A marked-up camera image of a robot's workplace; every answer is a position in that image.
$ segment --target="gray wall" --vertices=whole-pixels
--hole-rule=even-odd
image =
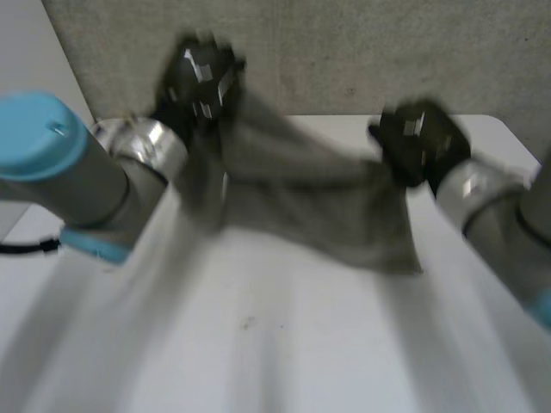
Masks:
[[[551,127],[547,0],[44,0],[96,116],[140,111],[176,33],[211,29],[288,114],[373,114],[429,92],[490,114],[542,157]]]

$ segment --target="fabric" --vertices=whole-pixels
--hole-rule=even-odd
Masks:
[[[207,142],[199,146],[212,153]],[[419,271],[405,190],[385,164],[334,151],[251,95],[219,142],[223,226],[271,232],[357,267]]]

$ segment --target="white wall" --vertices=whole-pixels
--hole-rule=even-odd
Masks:
[[[53,92],[84,123],[91,125],[93,121],[42,2],[2,0],[0,95],[23,89]],[[3,239],[25,208],[25,204],[0,202],[0,239]]]

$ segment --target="light blue joint cap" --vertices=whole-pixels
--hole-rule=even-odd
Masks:
[[[84,154],[88,130],[57,97],[22,92],[0,99],[0,178],[42,181]]]
[[[75,250],[97,256],[114,264],[122,264],[130,255],[130,249],[127,247],[102,241],[101,239],[68,228],[61,230],[59,241],[62,245],[68,245]]]
[[[535,303],[527,307],[528,313],[548,330],[551,330],[551,290],[546,290]]]

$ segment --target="white table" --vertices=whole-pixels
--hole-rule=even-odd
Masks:
[[[372,151],[367,116],[298,116]],[[499,120],[474,149],[533,173]],[[0,259],[0,411],[500,412],[551,409],[551,342],[437,211],[408,194],[424,274],[347,268],[276,237],[205,243],[169,191],[130,261]],[[32,206],[7,238],[59,222]]]

